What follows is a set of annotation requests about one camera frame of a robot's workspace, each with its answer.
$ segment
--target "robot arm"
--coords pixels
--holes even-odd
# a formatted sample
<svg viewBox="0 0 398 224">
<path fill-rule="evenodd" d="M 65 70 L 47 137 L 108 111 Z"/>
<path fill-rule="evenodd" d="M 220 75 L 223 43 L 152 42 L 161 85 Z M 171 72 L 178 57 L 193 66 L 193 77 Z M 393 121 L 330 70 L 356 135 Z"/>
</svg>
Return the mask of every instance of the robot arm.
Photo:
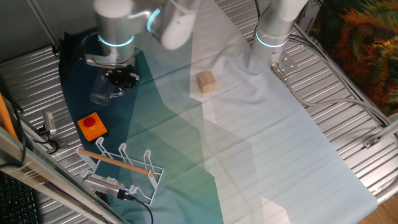
<svg viewBox="0 0 398 224">
<path fill-rule="evenodd" d="M 269 68 L 280 62 L 294 21 L 307 1 L 271 0 L 270 6 L 261 14 L 252 51 Z"/>
<path fill-rule="evenodd" d="M 166 49 L 190 37 L 202 0 L 95 0 L 98 39 L 107 56 L 86 55 L 88 65 L 120 68 L 134 61 L 134 38 L 150 32 Z"/>
</svg>

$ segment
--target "white cable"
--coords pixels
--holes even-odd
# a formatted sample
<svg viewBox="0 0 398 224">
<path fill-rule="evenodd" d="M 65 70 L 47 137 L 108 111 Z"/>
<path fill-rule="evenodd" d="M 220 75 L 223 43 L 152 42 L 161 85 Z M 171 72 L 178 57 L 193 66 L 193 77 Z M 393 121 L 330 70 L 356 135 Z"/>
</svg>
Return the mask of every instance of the white cable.
<svg viewBox="0 0 398 224">
<path fill-rule="evenodd" d="M 320 58 L 323 62 L 326 63 L 326 65 L 328 65 L 329 69 L 332 69 L 336 73 L 336 75 L 338 75 L 340 77 L 340 80 L 346 85 L 346 87 L 349 88 L 347 81 L 341 76 L 341 73 L 337 69 L 334 68 L 334 66 L 331 64 L 331 62 L 328 60 L 328 58 L 321 52 L 321 50 L 316 45 L 314 45 L 313 43 L 304 39 L 303 37 L 300 37 L 297 35 L 293 35 L 293 36 L 294 36 L 294 38 L 289 37 L 289 40 L 288 40 L 289 42 L 293 42 L 296 44 L 302 44 L 302 45 L 296 45 L 296 46 L 301 47 L 305 50 L 310 50 L 312 53 L 316 54 L 318 56 L 318 58 Z M 297 37 L 301 38 L 305 42 L 296 40 L 295 38 L 297 38 Z"/>
<path fill-rule="evenodd" d="M 304 44 L 301 41 L 297 41 L 294 39 L 289 39 L 289 41 L 291 42 L 295 42 L 296 44 Z M 306 48 L 306 50 L 311 50 L 313 53 L 315 53 L 322 61 L 324 61 L 325 63 L 327 63 L 330 68 L 342 79 L 341 75 L 338 73 L 338 71 L 336 71 L 333 66 L 331 65 L 330 62 L 328 62 L 325 58 L 323 58 L 318 52 L 314 51 L 313 49 L 310 48 Z M 311 106 L 311 107 L 317 107 L 317 106 L 327 106 L 330 104 L 334 104 L 334 103 L 355 103 L 358 105 L 362 105 L 365 106 L 367 108 L 369 108 L 374 114 L 376 114 L 378 117 L 380 117 L 384 122 L 386 122 L 388 125 L 391 124 L 390 120 L 386 117 L 386 115 L 384 115 L 378 108 L 370 105 L 369 103 L 365 102 L 365 101 L 361 101 L 361 100 L 354 100 L 354 99 L 338 99 L 338 100 L 330 100 L 330 101 L 326 101 L 326 102 L 322 102 L 322 103 L 309 103 L 303 99 L 301 99 L 296 92 L 293 90 L 292 86 L 290 85 L 289 81 L 286 80 L 285 84 L 287 86 L 287 88 L 290 90 L 290 92 L 293 94 L 293 96 L 302 104 L 306 105 L 306 106 Z"/>
<path fill-rule="evenodd" d="M 305 35 L 305 34 L 303 34 L 302 31 L 300 31 L 300 28 L 297 28 L 297 31 L 298 31 L 301 35 Z M 319 49 L 316 45 L 314 45 L 312 42 L 310 42 L 310 41 L 308 41 L 307 39 L 304 39 L 304 38 L 302 38 L 302 39 L 303 39 L 303 40 L 306 40 L 308 43 L 311 43 L 311 45 L 313 45 L 317 50 L 320 51 L 320 49 Z M 326 56 L 323 56 L 323 57 L 320 57 L 320 58 L 321 58 L 321 59 L 325 59 L 325 62 L 327 62 L 327 64 L 330 65 L 330 67 L 338 74 L 338 76 L 339 76 L 339 77 L 344 81 L 344 83 L 346 84 L 346 81 L 344 80 L 343 77 L 341 77 L 341 74 L 333 68 L 333 66 L 331 65 L 330 62 L 328 62 L 328 61 L 326 60 L 327 57 L 326 57 Z M 286 80 L 286 85 L 288 85 L 288 88 L 289 88 L 290 92 L 294 95 L 294 97 L 296 97 L 296 99 L 299 100 L 299 101 L 301 102 L 302 99 L 300 99 L 300 98 L 295 94 L 295 92 L 293 91 L 292 87 L 291 87 L 290 84 L 287 82 L 287 80 Z M 375 109 L 376 109 L 376 110 L 373 110 L 373 113 L 376 114 L 376 112 L 379 111 L 379 110 L 377 110 L 377 108 L 375 108 Z M 384 114 L 380 114 L 379 117 L 382 118 L 388 125 L 391 124 L 390 120 L 389 120 L 387 117 L 385 117 Z M 379 192 L 375 195 L 375 197 L 377 198 L 377 200 L 379 200 L 380 198 L 383 198 L 383 197 L 384 197 L 385 195 L 387 195 L 392 189 L 396 188 L 397 185 L 398 185 L 398 178 L 395 178 L 387 187 L 385 187 L 384 189 L 382 189 L 381 191 L 379 191 Z"/>
<path fill-rule="evenodd" d="M 374 106 L 370 105 L 367 102 L 361 101 L 361 100 L 354 100 L 354 99 L 338 99 L 338 100 L 330 100 L 330 101 L 325 101 L 322 103 L 310 103 L 307 102 L 303 99 L 301 99 L 296 92 L 293 90 L 292 86 L 290 85 L 289 81 L 286 80 L 285 84 L 287 86 L 287 88 L 290 90 L 290 92 L 293 94 L 293 96 L 302 104 L 304 104 L 305 106 L 311 106 L 311 107 L 318 107 L 318 106 L 327 106 L 327 105 L 331 105 L 334 103 L 356 103 L 358 105 L 362 105 L 365 106 L 367 108 L 369 108 L 373 113 L 375 113 L 376 115 L 378 115 L 381 119 L 383 119 L 388 125 L 391 124 L 390 120 L 381 112 L 379 111 L 379 109 L 375 108 Z"/>
</svg>

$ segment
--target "small wooden cube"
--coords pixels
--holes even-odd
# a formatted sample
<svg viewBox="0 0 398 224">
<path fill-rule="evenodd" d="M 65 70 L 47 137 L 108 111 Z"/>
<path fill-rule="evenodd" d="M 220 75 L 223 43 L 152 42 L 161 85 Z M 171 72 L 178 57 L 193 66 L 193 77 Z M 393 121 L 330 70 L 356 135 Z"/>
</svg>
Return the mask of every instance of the small wooden cube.
<svg viewBox="0 0 398 224">
<path fill-rule="evenodd" d="M 202 73 L 198 76 L 198 86 L 202 94 L 206 94 L 217 89 L 217 81 L 212 72 Z"/>
</svg>

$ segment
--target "orange pole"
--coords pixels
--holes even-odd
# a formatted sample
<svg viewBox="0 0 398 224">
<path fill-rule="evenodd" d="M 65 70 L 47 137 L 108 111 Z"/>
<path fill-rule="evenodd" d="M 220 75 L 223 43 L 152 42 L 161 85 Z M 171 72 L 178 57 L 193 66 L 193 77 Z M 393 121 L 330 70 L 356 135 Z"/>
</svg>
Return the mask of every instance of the orange pole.
<svg viewBox="0 0 398 224">
<path fill-rule="evenodd" d="M 0 93 L 0 115 L 8 133 L 10 133 L 10 135 L 12 135 L 12 137 L 14 137 L 16 140 L 18 140 L 17 133 L 15 132 L 14 126 L 12 125 L 10 114 L 8 113 L 6 103 L 4 102 L 1 93 Z"/>
<path fill-rule="evenodd" d="M 116 166 L 119 166 L 119 167 L 122 167 L 122 168 L 126 168 L 126 169 L 129 169 L 131 171 L 138 172 L 140 174 L 144 174 L 144 175 L 148 175 L 149 174 L 151 177 L 154 176 L 153 172 L 150 172 L 149 170 L 145 170 L 145 169 L 143 169 L 141 167 L 138 167 L 138 166 L 133 166 L 133 165 L 127 164 L 125 162 L 117 161 L 116 159 L 111 159 L 111 158 L 108 158 L 106 156 L 102 156 L 102 155 L 99 155 L 97 153 L 90 152 L 90 151 L 87 151 L 87 150 L 84 150 L 84 149 L 78 148 L 78 149 L 74 149 L 74 150 L 75 150 L 75 152 L 77 152 L 79 154 L 90 156 L 90 157 L 92 157 L 94 159 L 99 159 L 101 161 L 104 161 L 104 162 L 107 162 L 107 163 L 110 163 L 110 164 L 113 164 L 113 165 L 116 165 Z"/>
</svg>

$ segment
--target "keyboard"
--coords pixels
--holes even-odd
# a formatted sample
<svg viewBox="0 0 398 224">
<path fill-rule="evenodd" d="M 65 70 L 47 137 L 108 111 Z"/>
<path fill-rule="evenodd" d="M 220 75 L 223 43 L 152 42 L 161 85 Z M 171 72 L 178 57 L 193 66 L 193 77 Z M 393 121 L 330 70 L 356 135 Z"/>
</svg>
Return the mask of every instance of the keyboard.
<svg viewBox="0 0 398 224">
<path fill-rule="evenodd" d="M 36 192 L 0 172 L 0 223 L 40 224 Z"/>
</svg>

